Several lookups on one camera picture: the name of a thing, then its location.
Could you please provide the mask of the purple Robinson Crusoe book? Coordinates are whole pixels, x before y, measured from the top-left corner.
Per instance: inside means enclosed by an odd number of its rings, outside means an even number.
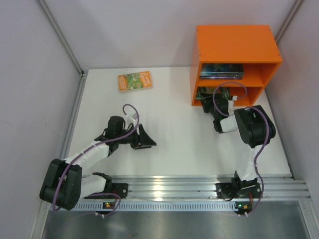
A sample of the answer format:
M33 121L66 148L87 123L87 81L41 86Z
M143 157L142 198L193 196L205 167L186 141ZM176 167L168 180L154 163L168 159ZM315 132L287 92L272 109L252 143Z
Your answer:
M209 80L241 80L244 75L230 74L230 75L200 75L200 79L209 79Z

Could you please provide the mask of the blue ocean cover book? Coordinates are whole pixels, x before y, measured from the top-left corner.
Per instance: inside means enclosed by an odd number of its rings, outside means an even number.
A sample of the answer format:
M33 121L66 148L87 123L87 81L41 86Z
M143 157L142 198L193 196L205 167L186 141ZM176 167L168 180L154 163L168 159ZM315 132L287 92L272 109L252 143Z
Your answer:
M201 76L213 75L243 75L244 69L242 64L236 63L204 63L201 66Z

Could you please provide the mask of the orange green treehouse book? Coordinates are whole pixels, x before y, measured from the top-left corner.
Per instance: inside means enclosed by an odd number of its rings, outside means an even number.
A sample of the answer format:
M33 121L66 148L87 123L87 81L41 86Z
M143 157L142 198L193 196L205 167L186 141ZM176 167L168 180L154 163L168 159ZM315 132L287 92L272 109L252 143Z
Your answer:
M118 76L119 92L137 91L150 89L153 87L151 74L149 71L130 73Z

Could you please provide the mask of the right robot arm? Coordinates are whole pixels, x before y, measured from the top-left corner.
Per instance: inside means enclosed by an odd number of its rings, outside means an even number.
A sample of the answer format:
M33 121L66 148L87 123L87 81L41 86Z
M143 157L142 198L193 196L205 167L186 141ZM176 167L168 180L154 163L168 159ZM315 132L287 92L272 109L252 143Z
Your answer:
M200 96L203 111L213 117L215 131L219 134L238 131L241 140L252 149L251 154L239 162L231 182L216 185L217 197L225 201L234 198L259 198L262 189L256 172L258 156L275 137L274 124L261 105L240 108L230 114L229 110L236 97L227 100L219 93L200 93Z

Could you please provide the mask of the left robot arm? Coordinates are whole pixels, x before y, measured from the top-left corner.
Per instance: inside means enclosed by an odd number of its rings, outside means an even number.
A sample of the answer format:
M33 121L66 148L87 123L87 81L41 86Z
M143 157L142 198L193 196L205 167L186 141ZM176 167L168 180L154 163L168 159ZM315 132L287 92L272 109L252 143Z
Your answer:
M113 190L111 176L101 172L84 175L84 172L111 156L121 144L128 144L134 150L156 146L141 123L126 125L123 117L112 116L88 149L50 162L40 189L40 199L51 203L56 210L71 210L82 198L119 197L120 194Z

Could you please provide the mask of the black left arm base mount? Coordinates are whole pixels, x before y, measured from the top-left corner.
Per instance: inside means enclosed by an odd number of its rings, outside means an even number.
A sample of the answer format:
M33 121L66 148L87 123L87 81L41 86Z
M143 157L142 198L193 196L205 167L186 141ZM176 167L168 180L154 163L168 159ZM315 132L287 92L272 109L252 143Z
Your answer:
M121 199L128 195L127 183L108 183L102 193L114 193L120 196Z

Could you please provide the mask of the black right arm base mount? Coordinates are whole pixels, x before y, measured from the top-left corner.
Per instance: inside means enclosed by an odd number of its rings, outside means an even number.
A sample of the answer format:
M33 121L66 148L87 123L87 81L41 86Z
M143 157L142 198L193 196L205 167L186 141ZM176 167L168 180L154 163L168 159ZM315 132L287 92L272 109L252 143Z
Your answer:
M262 192L259 183L254 187L240 190L235 188L232 183L217 183L215 186L217 198L225 201L231 201L233 199L257 199Z

